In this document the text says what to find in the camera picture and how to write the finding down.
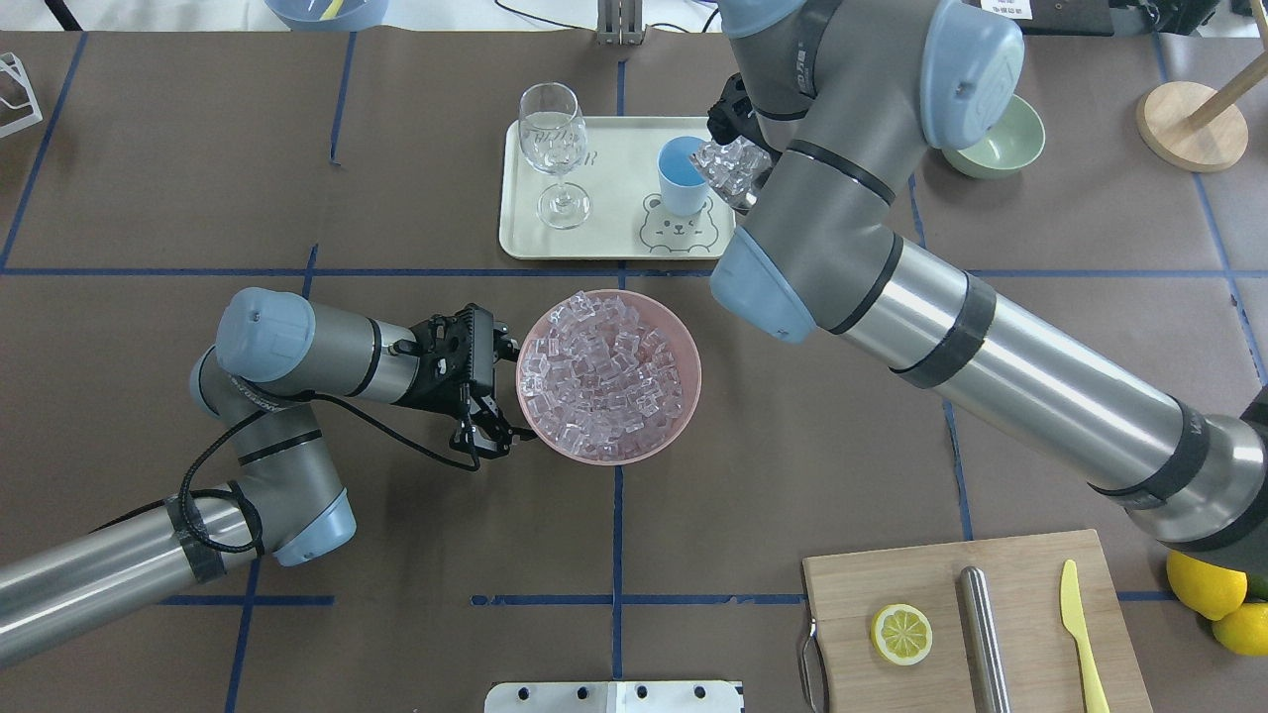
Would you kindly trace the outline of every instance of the robotic arm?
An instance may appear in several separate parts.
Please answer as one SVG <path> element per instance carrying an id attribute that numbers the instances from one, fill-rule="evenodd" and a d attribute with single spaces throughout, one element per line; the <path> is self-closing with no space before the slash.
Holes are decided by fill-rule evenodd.
<path id="1" fill-rule="evenodd" d="M 971 146 L 1002 115 L 1017 25 L 959 0 L 719 6 L 747 93 L 721 113 L 756 118 L 777 162 L 714 297 L 784 341 L 839 335 L 1074 466 L 1167 547 L 1268 571 L 1262 406 L 1200 414 L 881 225 L 929 146 Z M 721 142 L 754 132 L 718 123 Z"/>
<path id="2" fill-rule="evenodd" d="M 345 542 L 356 521 L 317 425 L 316 392 L 454 417 L 450 447 L 498 458 L 512 439 L 493 365 L 514 360 L 507 326 L 468 304 L 411 329 L 249 288 L 233 297 L 190 391 L 230 428 L 242 477 L 0 567 L 0 667 L 273 553 L 283 566 Z M 191 477 L 193 468 L 186 476 Z"/>

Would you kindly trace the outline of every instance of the wine glass base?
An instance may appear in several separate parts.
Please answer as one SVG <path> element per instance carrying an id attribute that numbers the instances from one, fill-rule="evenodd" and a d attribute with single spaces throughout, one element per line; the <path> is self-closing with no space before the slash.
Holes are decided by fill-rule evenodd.
<path id="1" fill-rule="evenodd" d="M 590 217 L 590 194 L 574 183 L 552 185 L 538 198 L 538 217 L 555 230 L 571 230 Z"/>

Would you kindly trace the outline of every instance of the white floor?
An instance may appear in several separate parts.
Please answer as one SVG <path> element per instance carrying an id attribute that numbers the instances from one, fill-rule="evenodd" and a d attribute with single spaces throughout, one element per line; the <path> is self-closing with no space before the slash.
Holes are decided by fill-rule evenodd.
<path id="1" fill-rule="evenodd" d="M 314 0 L 325 5 L 327 0 Z M 1254 20 L 1227 10 L 1230 0 L 1198 34 L 1255 37 Z M 591 28 L 596 0 L 503 0 L 560 23 Z M 285 30 L 265 0 L 66 0 L 85 29 L 101 30 Z M 643 22 L 673 23 L 699 32 L 713 11 L 708 0 L 643 0 Z M 493 0 L 392 0 L 384 24 L 420 30 L 530 30 L 552 25 L 508 13 Z M 711 32 L 719 23 L 714 20 Z M 43 0 L 0 0 L 0 29 L 61 29 Z"/>

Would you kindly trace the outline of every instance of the pink bowl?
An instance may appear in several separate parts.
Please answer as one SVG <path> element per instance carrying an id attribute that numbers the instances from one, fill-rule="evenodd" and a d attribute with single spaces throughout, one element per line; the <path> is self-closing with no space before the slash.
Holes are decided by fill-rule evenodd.
<path id="1" fill-rule="evenodd" d="M 670 311 L 668 307 L 661 304 L 656 299 L 647 297 L 645 294 L 639 294 L 637 292 L 628 292 L 624 289 L 593 289 L 586 292 L 586 297 L 591 299 L 606 299 L 609 297 L 620 297 L 621 302 L 638 310 L 639 321 L 650 326 L 659 329 L 664 336 L 668 339 L 670 351 L 673 353 L 673 360 L 678 369 L 678 382 L 682 384 L 682 415 L 673 420 L 670 426 L 668 434 L 666 434 L 664 440 L 653 447 L 647 453 L 637 455 L 634 458 L 626 459 L 612 459 L 612 461 L 595 461 L 591 458 L 583 458 L 581 455 L 568 453 L 566 449 L 559 447 L 550 436 L 545 434 L 544 430 L 538 425 L 536 420 L 529 415 L 526 400 L 524 396 L 524 363 L 519 362 L 515 365 L 515 395 L 520 401 L 520 411 L 524 412 L 525 420 L 529 421 L 529 426 L 533 431 L 538 434 L 547 445 L 554 450 L 590 466 L 625 466 L 629 463 L 637 463 L 645 458 L 650 458 L 659 453 L 664 447 L 673 443 L 673 439 L 678 438 L 678 434 L 687 428 L 687 421 L 691 420 L 691 415 L 696 412 L 696 405 L 700 402 L 700 351 L 696 350 L 696 343 L 691 339 L 691 332 L 687 331 L 686 325 L 677 315 Z M 540 320 L 533 329 L 529 330 L 527 336 L 524 337 L 522 344 L 531 344 L 534 339 L 539 339 L 550 330 L 550 312 L 562 306 L 566 301 L 559 302 L 547 313 L 541 316 Z"/>

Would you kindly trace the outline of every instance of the wooden stand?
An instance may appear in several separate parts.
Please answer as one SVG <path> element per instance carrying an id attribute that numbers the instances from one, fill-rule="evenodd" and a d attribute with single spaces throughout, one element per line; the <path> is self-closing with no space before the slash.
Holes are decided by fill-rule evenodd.
<path id="1" fill-rule="evenodd" d="M 1246 151 L 1246 119 L 1232 105 L 1268 76 L 1268 19 L 1260 0 L 1252 3 L 1265 52 L 1219 91 L 1192 81 L 1170 81 L 1136 105 L 1141 138 L 1168 162 L 1189 171 L 1231 167 Z"/>

